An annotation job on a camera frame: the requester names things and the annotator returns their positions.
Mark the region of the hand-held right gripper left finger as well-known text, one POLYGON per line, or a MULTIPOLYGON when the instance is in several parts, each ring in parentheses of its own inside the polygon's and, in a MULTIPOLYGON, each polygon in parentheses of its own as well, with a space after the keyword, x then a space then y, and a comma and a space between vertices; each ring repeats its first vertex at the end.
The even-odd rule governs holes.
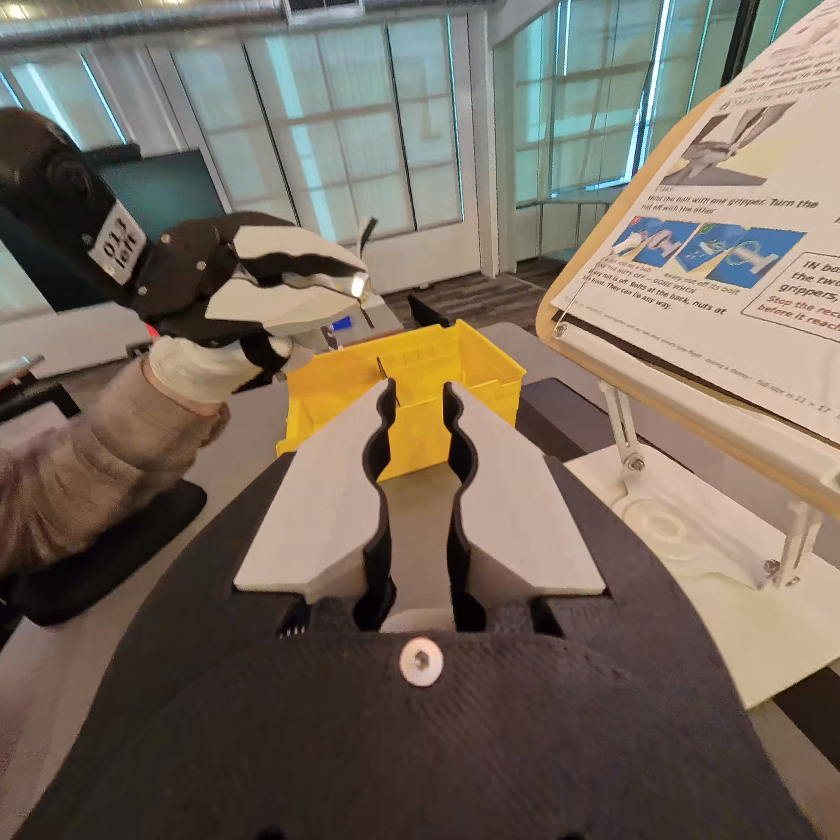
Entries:
POLYGON ((297 448, 236 573, 237 591, 295 594, 309 605, 349 600, 360 630, 382 627, 395 585, 379 478, 394 421, 395 384, 380 381, 297 448))

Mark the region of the wooden document stand white base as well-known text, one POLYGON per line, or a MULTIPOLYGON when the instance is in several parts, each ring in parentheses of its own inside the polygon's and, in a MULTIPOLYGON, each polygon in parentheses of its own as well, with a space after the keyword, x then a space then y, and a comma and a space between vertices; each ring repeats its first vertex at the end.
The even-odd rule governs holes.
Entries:
POLYGON ((537 317, 540 339, 598 379, 615 438, 570 469, 676 578, 751 709, 838 660, 838 569, 815 553, 824 518, 838 519, 838 444, 567 312, 552 318, 622 197, 634 199, 626 188, 537 317))

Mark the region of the person's left hand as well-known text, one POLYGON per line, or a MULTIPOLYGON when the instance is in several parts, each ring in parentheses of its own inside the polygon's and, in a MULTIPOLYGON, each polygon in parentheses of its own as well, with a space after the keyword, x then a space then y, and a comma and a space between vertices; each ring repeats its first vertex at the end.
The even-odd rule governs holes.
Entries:
POLYGON ((147 381, 198 415, 210 416, 241 386, 264 373, 240 342, 211 348, 187 339, 159 338, 143 362, 147 381))

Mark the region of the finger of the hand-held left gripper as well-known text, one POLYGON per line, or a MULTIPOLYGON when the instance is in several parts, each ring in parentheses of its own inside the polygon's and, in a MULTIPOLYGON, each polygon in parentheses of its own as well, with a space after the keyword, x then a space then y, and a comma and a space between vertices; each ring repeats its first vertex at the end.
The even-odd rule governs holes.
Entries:
POLYGON ((259 285, 279 285, 286 275, 343 278, 369 272, 348 249, 297 226, 243 226, 234 236, 234 252, 259 285))
POLYGON ((360 309, 357 298, 331 288, 260 287, 233 276, 211 296, 211 324, 240 322, 288 337, 328 327, 360 309))

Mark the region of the black round pad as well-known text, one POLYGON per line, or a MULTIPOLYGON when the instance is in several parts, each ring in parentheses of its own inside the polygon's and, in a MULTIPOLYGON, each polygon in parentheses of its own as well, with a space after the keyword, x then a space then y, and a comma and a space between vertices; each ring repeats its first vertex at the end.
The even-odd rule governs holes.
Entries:
POLYGON ((205 490, 182 479, 82 552, 3 578, 2 641, 23 619, 52 627, 99 603, 194 522, 206 504, 205 490))

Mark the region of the person's left forearm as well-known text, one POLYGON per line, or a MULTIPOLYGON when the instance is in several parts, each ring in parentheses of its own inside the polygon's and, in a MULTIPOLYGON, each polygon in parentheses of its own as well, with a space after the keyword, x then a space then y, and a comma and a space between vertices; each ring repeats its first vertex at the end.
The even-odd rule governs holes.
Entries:
POLYGON ((89 548, 181 480, 228 419, 225 403, 201 414, 173 400, 135 361, 85 412, 2 450, 2 578, 89 548))

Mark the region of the printed instruction sheet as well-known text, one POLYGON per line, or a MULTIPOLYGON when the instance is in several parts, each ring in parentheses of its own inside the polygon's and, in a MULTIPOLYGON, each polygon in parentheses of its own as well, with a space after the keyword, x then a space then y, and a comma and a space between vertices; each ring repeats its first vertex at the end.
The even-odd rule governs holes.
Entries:
POLYGON ((834 444, 838 26, 815 6, 679 122, 549 304, 834 444))

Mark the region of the yellow plastic bin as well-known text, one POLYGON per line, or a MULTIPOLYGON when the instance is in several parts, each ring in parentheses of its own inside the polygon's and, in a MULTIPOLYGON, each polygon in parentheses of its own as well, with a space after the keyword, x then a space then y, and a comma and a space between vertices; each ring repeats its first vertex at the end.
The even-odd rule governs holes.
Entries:
POLYGON ((450 432, 444 424, 443 389, 457 382, 515 426, 526 370, 462 320, 402 331, 315 357, 287 378, 287 435, 277 456, 295 450, 374 385, 395 381, 392 460, 381 480, 443 464, 450 432))

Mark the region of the dark wall screen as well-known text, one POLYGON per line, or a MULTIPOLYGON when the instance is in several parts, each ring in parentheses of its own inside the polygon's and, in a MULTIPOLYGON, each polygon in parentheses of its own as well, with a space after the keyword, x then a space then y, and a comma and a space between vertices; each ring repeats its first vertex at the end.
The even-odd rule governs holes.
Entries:
POLYGON ((179 223, 227 213, 199 150, 104 163, 98 173, 150 240, 179 223))

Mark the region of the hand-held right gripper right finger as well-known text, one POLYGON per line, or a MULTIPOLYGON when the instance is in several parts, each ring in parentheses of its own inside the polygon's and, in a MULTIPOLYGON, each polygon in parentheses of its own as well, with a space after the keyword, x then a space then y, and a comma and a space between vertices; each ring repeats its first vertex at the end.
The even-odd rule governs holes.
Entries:
POLYGON ((455 381, 444 385, 444 425, 460 481, 446 548, 455 626, 483 628, 505 602, 604 594, 542 450, 455 381))

